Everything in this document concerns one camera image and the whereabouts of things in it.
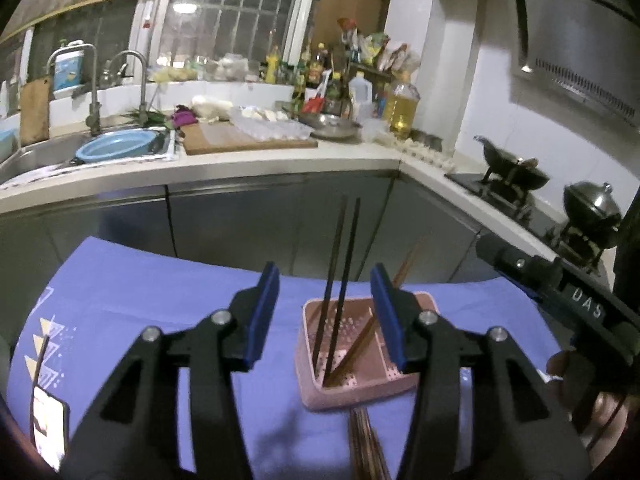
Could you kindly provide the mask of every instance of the ceiling light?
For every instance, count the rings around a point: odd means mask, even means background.
[[[178,14],[193,14],[198,10],[196,4],[174,4],[174,10]]]

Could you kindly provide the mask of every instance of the yellow triangle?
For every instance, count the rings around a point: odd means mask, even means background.
[[[27,364],[29,377],[31,377],[31,381],[33,381],[33,378],[36,376],[36,366],[38,365],[38,362],[34,359],[31,359],[28,355],[24,356],[24,361]]]
[[[38,335],[33,334],[33,344],[36,347],[36,354],[40,355],[42,352],[42,344],[44,343],[44,338]]]
[[[48,319],[40,318],[40,328],[42,329],[42,335],[49,335],[49,328],[51,322]]]

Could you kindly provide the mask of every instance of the faucet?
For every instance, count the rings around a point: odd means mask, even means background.
[[[137,50],[123,50],[122,52],[117,53],[111,60],[107,61],[104,65],[104,70],[102,71],[102,78],[108,81],[111,81],[111,65],[121,56],[133,56],[137,57],[142,64],[142,81],[140,82],[140,108],[138,122],[140,126],[144,126],[148,120],[148,111],[146,109],[146,58],[140,54]],[[121,75],[123,72],[123,68],[125,65],[118,70],[118,74]]]
[[[94,54],[94,64],[91,76],[91,104],[89,105],[89,115],[86,118],[86,125],[91,130],[94,137],[100,135],[100,103],[98,102],[98,51],[95,45],[91,43],[83,43],[75,46],[64,46],[57,49],[51,56],[46,65],[47,75],[51,76],[51,68],[54,67],[54,61],[60,54],[68,52],[76,52],[78,50],[90,50]]]

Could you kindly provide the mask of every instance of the smartphone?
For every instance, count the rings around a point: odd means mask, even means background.
[[[33,436],[41,457],[59,471],[68,446],[69,406],[36,386],[33,389]]]

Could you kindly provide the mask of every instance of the stainless steel sink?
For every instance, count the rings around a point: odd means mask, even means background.
[[[129,125],[118,126],[116,128],[104,129],[105,134],[118,132],[120,130],[138,129]],[[145,130],[163,131],[163,128],[140,128]],[[85,143],[95,139],[88,132],[69,134],[55,139],[44,140],[30,146],[25,146],[15,152],[6,161],[0,164],[0,184],[8,180],[53,164],[63,164],[71,161],[76,156],[76,151]],[[162,136],[160,142],[154,142],[154,153],[166,150],[168,136]]]

